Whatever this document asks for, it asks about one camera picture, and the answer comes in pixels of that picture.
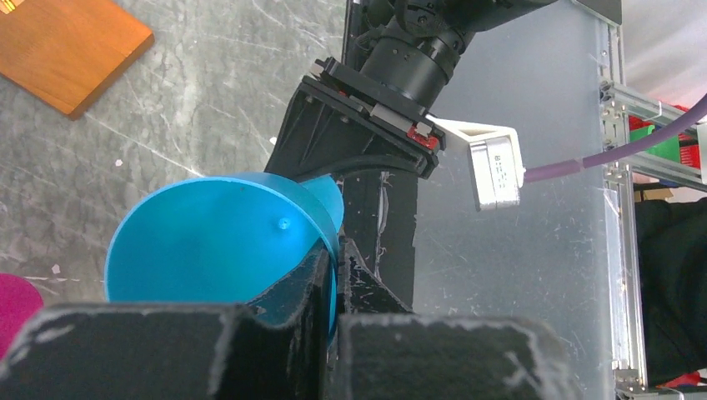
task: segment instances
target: aluminum frame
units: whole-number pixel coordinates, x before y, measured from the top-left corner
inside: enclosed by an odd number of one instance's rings
[[[679,389],[661,388],[650,389],[642,393],[621,393],[621,400],[704,400],[707,387],[681,387]]]
[[[602,82],[623,83],[621,27],[602,30],[603,48],[599,70]],[[602,97],[604,144],[608,147],[629,141],[624,110]],[[643,313],[640,300],[638,248],[635,230],[632,168],[626,162],[604,167],[604,197],[608,231],[618,230],[619,243],[609,247],[609,295],[614,355],[614,379],[618,393],[643,393],[647,379]]]
[[[625,114],[629,114],[646,121],[652,121],[656,125],[665,126],[684,113],[668,104],[646,97],[614,80],[601,82],[599,93],[604,106],[602,117],[605,121],[619,121]],[[707,137],[707,126],[704,124],[693,126],[685,133],[697,138],[699,142],[701,138]],[[626,143],[623,137],[619,136],[621,135],[607,135],[606,146],[614,147]],[[707,151],[701,149],[700,161],[705,161],[706,153]],[[700,170],[646,152],[627,157],[625,162],[631,165],[637,173],[707,192],[707,165],[705,162],[702,162],[703,167]]]

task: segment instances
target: wooden board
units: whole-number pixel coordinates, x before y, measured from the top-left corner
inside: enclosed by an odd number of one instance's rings
[[[634,201],[636,203],[646,200],[667,200],[673,197],[673,192],[670,189],[651,189],[634,192]]]
[[[154,43],[110,0],[0,0],[0,11],[0,74],[71,119]]]

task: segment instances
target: gray marble floor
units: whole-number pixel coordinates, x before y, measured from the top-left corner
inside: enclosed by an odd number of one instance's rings
[[[262,170],[300,78],[341,51],[344,0],[118,4],[156,42],[80,120],[0,78],[0,272],[47,304],[104,299],[106,248],[145,194]]]

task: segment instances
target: purple cable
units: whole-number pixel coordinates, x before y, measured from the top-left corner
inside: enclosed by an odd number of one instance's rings
[[[705,94],[689,111],[677,117],[673,122],[665,125],[661,129],[653,131],[650,135],[641,139],[627,143],[624,146],[613,148],[607,152],[600,152],[593,156],[582,158],[581,160],[567,160],[555,164],[544,165],[543,167],[530,168],[525,172],[525,182],[532,183],[545,179],[559,178],[573,173],[578,173],[584,169],[596,167],[606,163],[613,163],[632,156],[636,153],[662,143],[685,129],[695,125],[702,117],[707,115],[707,94]]]

